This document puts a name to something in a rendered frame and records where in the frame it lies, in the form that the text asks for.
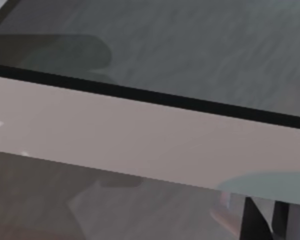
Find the gray surface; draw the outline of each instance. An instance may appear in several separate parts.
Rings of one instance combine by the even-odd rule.
[[[0,153],[0,224],[78,240],[234,240],[210,216],[217,191],[151,179],[100,187],[103,173]],[[270,220],[273,202],[255,201]],[[243,204],[233,195],[231,211],[241,216]]]
[[[300,0],[23,0],[0,33],[93,35],[117,84],[300,116]]]

